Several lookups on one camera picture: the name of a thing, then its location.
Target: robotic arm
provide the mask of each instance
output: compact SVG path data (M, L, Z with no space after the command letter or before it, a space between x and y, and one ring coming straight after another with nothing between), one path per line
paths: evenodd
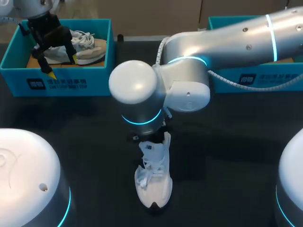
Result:
M132 131L151 135L163 123L163 107L192 112L209 103L208 70L302 54L302 32L303 7L299 7L212 31L176 34L165 42L162 65L124 62L112 72L109 89Z
M71 32L60 24L56 15L50 13L52 0L0 0L0 15L6 16L13 7L21 18L28 20L28 31L21 24L19 26L23 35L32 34L37 42L38 46L32 50L32 55L38 60L42 72L56 79L43 54L50 47L65 46L71 63L76 64L77 52L71 43Z

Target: glowing blue light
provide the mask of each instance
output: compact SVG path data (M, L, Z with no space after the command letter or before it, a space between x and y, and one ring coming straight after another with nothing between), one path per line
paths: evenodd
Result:
M70 206L71 206L71 188L70 188L70 200L69 200L69 202L68 202L68 206L67 206L65 215L64 215L62 221L60 222L60 224L58 225L58 227L60 227L60 226L63 224L64 220L66 219L66 216L67 216L67 214L68 214L68 211L70 210Z
M274 33L274 28L273 25L271 23L270 17L268 14L266 14L266 19L268 22L268 28L270 30L270 35L271 35L271 42L273 44L273 50L274 50L274 61L278 60L278 56L277 56L277 50L276 50L276 39L275 39L275 33Z
M279 206L279 208L280 208L280 210L281 210L281 212L282 212L284 218L288 221L288 223L289 223L292 227L295 227L295 226L290 222L290 220L288 220L288 218L286 217L286 215L285 215L284 212L282 211L281 206L280 206L280 204L279 204L278 194L277 194L277 193L276 193L276 201L277 201L277 203L278 203L278 206Z
M198 58L198 57L194 57L194 56L178 57L178 58L175 58L175 59L171 60L171 61L169 62L169 64L172 63L172 62L174 62L174 61L181 60L181 59L196 59L196 60L199 60L199 61L203 62L203 63L207 66L207 63L206 63L203 59Z
M148 121L148 122L143 122L143 123L135 123L135 122L131 122L131 121L129 121L129 120L127 120L125 117L123 117L123 115L122 115L122 117L123 117L123 119L124 120L126 120L128 123L130 123L130 124L135 124L135 125L143 125L143 124L148 124L148 123L151 123L153 120L155 120L158 116L159 116L159 114L161 113L161 110L159 111L159 113L153 118L153 119L151 119L150 121Z

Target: logo on box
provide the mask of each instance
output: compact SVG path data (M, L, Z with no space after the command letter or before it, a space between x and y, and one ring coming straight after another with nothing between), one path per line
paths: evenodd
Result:
M32 90L46 90L42 79L27 79L27 83Z
M239 84L252 85L255 81L256 74L241 74Z

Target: black table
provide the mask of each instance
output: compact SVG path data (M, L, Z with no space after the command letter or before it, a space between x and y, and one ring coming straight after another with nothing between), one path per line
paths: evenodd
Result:
M119 43L117 63L153 64L158 45ZM154 217L134 186L142 154L126 142L129 129L111 97L14 98L2 78L0 91L0 127L37 133L58 153L79 227L274 226L277 165L303 127L302 92L212 94L199 112L173 112L173 192L166 211Z

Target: shoe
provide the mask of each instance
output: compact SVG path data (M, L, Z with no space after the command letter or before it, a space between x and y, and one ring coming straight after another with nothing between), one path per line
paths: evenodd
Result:
M106 40L95 39L94 34L82 31L71 31L72 45L77 51L77 65L91 65L105 59ZM51 47L44 51L49 64L71 63L65 46Z
M138 166L134 173L135 186L140 201L150 209L163 208L169 201L172 179L169 175L169 146L171 135L164 133L163 144L141 142L144 168Z

